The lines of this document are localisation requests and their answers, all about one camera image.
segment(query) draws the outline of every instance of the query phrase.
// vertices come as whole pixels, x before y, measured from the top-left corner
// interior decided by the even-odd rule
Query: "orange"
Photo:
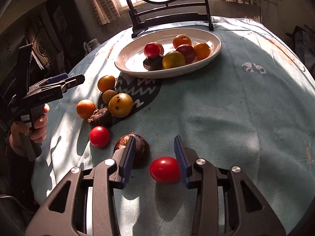
[[[108,110],[112,115],[123,118],[130,114],[133,107],[132,97],[126,93],[120,93],[114,96],[108,104]]]
[[[157,44],[159,47],[160,47],[160,55],[163,55],[164,54],[164,48],[163,48],[163,45],[162,44],[160,44],[160,43],[158,43],[158,42],[153,42],[153,43],[155,43],[155,44]]]
[[[196,58],[198,60],[207,58],[211,53],[210,47],[204,42],[198,42],[195,44],[194,50],[196,51]]]
[[[105,92],[107,90],[112,90],[115,87],[115,77],[112,75],[105,75],[99,79],[97,87],[100,92]]]
[[[90,118],[95,110],[95,104],[91,100],[84,99],[77,104],[77,114],[83,120]]]
[[[185,65],[185,57],[177,51],[167,53],[162,60],[163,68],[170,69]]]
[[[175,49],[177,49],[177,47],[179,45],[182,45],[182,44],[188,44],[188,45],[192,45],[192,41],[190,40],[189,37],[187,37],[186,35],[184,34],[180,34],[178,36],[176,36],[174,39],[173,39],[173,46]]]

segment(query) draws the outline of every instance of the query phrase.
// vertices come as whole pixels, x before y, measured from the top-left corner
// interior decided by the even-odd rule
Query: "table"
[[[111,157],[125,134],[135,132],[147,140],[150,162],[175,157],[173,141],[180,135],[185,146],[214,166],[240,166],[286,232],[291,231],[315,195],[315,82],[294,53],[260,23],[222,17],[213,21],[213,33],[222,42],[220,54],[188,75],[148,80],[120,74],[114,59],[132,41],[131,29],[74,67],[70,76],[84,74],[84,84],[49,104],[47,139],[32,178],[39,203],[72,167],[89,169]],[[184,22],[144,34],[174,27],[207,30],[203,22]],[[76,104],[82,99],[98,103],[97,81],[104,75],[117,78],[118,92],[131,94],[135,113],[115,124],[109,146],[98,150],[89,143],[89,126],[76,115]],[[156,184],[148,167],[133,170],[131,176],[126,189],[115,192],[121,235],[190,235],[196,191],[181,183]],[[220,205],[220,229],[222,210]]]

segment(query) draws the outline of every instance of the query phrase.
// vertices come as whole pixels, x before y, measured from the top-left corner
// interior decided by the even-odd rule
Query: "silver screw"
[[[112,166],[112,165],[114,165],[114,163],[115,163],[115,160],[113,160],[113,159],[106,159],[105,160],[105,164],[107,166]]]
[[[197,163],[198,165],[204,165],[204,164],[206,163],[206,160],[205,160],[205,159],[197,159],[197,160],[196,160],[196,163]]]
[[[237,167],[237,166],[233,166],[233,167],[232,167],[232,171],[233,171],[234,173],[239,173],[239,172],[241,172],[241,168],[240,168],[240,167]]]
[[[80,168],[79,167],[74,167],[74,168],[71,169],[71,173],[73,173],[73,174],[77,174],[79,172],[80,172]]]

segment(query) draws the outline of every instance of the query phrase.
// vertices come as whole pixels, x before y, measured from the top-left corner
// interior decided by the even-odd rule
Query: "yellow fruit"
[[[164,56],[162,64],[164,69],[184,66],[185,57],[180,52],[171,51]]]
[[[126,117],[132,110],[133,100],[126,93],[120,93],[114,96],[108,104],[108,109],[112,115],[123,118]]]
[[[117,92],[114,90],[107,90],[103,93],[103,102],[105,105],[108,105],[109,101],[112,99],[113,96],[117,95]]]
[[[83,120],[90,118],[95,110],[96,106],[91,100],[84,99],[77,104],[77,114]]]
[[[115,87],[115,77],[112,75],[105,75],[99,79],[97,87],[101,92],[112,90]]]

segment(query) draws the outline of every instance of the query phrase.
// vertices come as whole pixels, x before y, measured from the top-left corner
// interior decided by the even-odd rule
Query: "hand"
[[[41,143],[45,140],[46,138],[46,131],[47,131],[47,115],[46,113],[49,112],[49,105],[45,104],[44,110],[43,110],[43,115],[34,122],[34,132],[30,135],[30,139],[34,141],[34,143]],[[12,126],[11,126],[11,135],[12,135],[12,141],[13,144],[20,148],[24,149],[24,146],[22,145],[21,142],[21,137],[19,133],[26,134],[29,132],[29,127],[21,122],[21,121],[15,121]]]

